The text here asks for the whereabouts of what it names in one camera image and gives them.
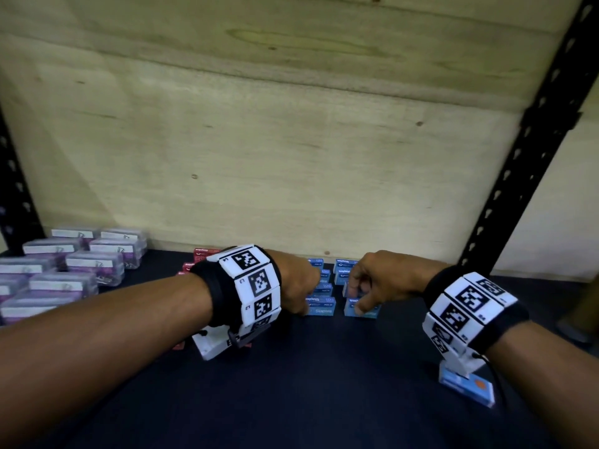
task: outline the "person's left forearm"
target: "person's left forearm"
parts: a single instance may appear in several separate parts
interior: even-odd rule
[[[85,299],[0,331],[0,447],[115,388],[205,327],[202,279],[178,275]]]

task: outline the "person's right forearm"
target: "person's right forearm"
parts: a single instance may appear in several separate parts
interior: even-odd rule
[[[531,321],[485,354],[565,447],[597,447],[599,359]]]

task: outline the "hand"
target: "hand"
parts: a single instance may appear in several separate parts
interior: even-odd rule
[[[348,295],[358,290],[367,293],[356,303],[355,312],[362,316],[385,301],[408,299],[422,293],[439,271],[449,264],[388,250],[367,253],[349,274]]]
[[[320,270],[308,260],[276,250],[267,250],[281,272],[281,307],[306,315],[310,307],[305,298],[320,282]]]

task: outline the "metal bracket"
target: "metal bracket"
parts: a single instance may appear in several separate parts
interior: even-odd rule
[[[23,243],[45,238],[19,165],[4,114],[0,111],[0,230],[9,255],[23,255]]]
[[[551,159],[580,119],[580,107],[599,72],[597,38],[599,0],[582,0],[533,105],[522,116],[518,137],[459,264],[484,274],[493,269]]]

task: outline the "forearm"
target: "forearm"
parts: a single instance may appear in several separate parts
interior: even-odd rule
[[[566,447],[599,441],[599,360],[531,321],[486,353]]]
[[[0,331],[0,446],[101,397],[206,326],[204,282],[181,275],[101,294]]]

